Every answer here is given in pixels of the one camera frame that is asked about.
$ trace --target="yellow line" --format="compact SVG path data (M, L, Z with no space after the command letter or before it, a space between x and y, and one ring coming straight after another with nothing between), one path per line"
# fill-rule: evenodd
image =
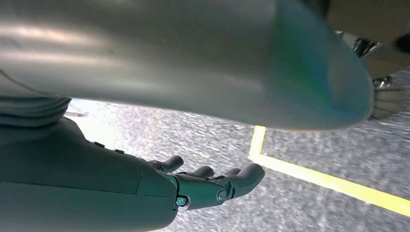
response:
M264 144L266 127L255 126L253 130L252 141L250 142L248 159L252 160L254 155L259 155L262 152L262 145Z
M371 203L393 212L410 217L410 201L371 189L344 179L327 175L315 170L301 167L279 159L264 156L261 149L264 141L265 127L255 127L249 159L266 168L278 171L310 183L344 193L367 203Z

